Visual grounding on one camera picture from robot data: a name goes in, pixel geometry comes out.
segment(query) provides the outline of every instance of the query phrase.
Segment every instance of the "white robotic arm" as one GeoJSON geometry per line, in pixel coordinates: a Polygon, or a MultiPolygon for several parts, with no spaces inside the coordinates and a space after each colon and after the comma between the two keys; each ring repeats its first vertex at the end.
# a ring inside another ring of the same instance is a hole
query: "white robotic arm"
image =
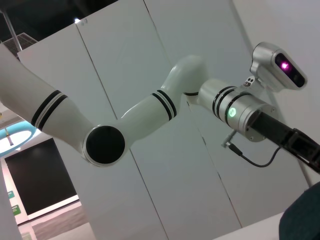
{"type": "Polygon", "coordinates": [[[173,119],[179,112],[181,95],[197,93],[208,78],[200,57],[186,57],[172,69],[158,91],[128,110],[121,119],[94,126],[70,98],[26,69],[0,44],[0,101],[100,167],[114,164],[136,140],[173,119]]]}
{"type": "MultiPolygon", "coordinates": [[[[66,95],[27,70],[0,44],[0,101],[44,133],[71,145],[92,164],[105,167],[118,161],[136,140],[173,119],[185,94],[190,103],[208,109],[248,140],[268,138],[320,173],[320,145],[277,121],[276,108],[257,96],[264,88],[299,90],[307,84],[305,74],[281,48],[265,42],[254,49],[250,71],[254,76],[242,86],[230,86],[209,79],[202,59],[188,56],[173,67],[159,90],[121,119],[94,126],[66,95]]],[[[248,160],[230,142],[232,136],[224,141],[224,147],[257,167],[271,163],[259,166],[248,160]]]]}

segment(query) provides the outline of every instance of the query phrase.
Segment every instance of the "blue lamp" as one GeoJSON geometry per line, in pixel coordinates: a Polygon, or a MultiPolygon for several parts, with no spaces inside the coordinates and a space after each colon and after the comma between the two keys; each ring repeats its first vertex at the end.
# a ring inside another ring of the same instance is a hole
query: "blue lamp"
{"type": "Polygon", "coordinates": [[[3,157],[28,142],[37,129],[27,121],[18,122],[0,130],[0,157],[3,157]]]}

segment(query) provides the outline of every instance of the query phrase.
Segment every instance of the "white table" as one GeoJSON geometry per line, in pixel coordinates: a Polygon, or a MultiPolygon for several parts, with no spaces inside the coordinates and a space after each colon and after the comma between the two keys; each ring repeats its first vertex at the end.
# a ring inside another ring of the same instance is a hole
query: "white table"
{"type": "Polygon", "coordinates": [[[241,228],[215,240],[279,240],[279,222],[283,213],[241,228]]]}

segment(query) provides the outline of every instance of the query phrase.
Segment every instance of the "white wall panel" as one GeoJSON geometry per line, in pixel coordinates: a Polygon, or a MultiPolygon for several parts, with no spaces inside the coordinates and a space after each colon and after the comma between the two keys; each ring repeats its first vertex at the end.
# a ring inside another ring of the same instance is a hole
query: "white wall panel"
{"type": "MultiPolygon", "coordinates": [[[[145,3],[171,63],[189,54],[202,56],[211,77],[235,86],[252,75],[251,53],[231,1],[145,0],[145,3]]],[[[269,101],[266,94],[263,99],[269,101]]],[[[191,110],[243,226],[283,212],[308,187],[297,161],[289,154],[280,151],[268,168],[249,165],[220,146],[231,131],[228,126],[199,106],[191,106],[191,110]]],[[[234,143],[260,164],[268,162],[276,149],[268,140],[251,143],[242,136],[236,136],[234,143]]]]}
{"type": "MultiPolygon", "coordinates": [[[[94,124],[115,119],[76,25],[25,49],[19,58],[94,124]]],[[[55,142],[97,240],[167,239],[130,152],[114,166],[100,168],[55,142]]]]}
{"type": "MultiPolygon", "coordinates": [[[[283,90],[275,94],[285,122],[320,141],[319,72],[320,22],[318,0],[233,0],[245,32],[252,44],[262,41],[283,48],[307,75],[301,91],[283,90]]],[[[320,175],[303,164],[311,185],[320,175]]]]}
{"type": "MultiPolygon", "coordinates": [[[[118,118],[161,87],[172,66],[143,0],[120,0],[77,26],[118,118]]],[[[131,150],[170,240],[240,228],[185,98],[180,115],[131,150]]]]}

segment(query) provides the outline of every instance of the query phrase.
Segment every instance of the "floor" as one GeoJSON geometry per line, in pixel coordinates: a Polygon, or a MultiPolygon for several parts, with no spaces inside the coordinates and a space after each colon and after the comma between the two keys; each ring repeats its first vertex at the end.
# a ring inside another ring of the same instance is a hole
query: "floor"
{"type": "Polygon", "coordinates": [[[90,223],[86,223],[71,231],[55,236],[50,240],[96,240],[96,238],[92,232],[90,223]]]}
{"type": "Polygon", "coordinates": [[[23,240],[96,240],[80,202],[19,227],[23,240]]]}

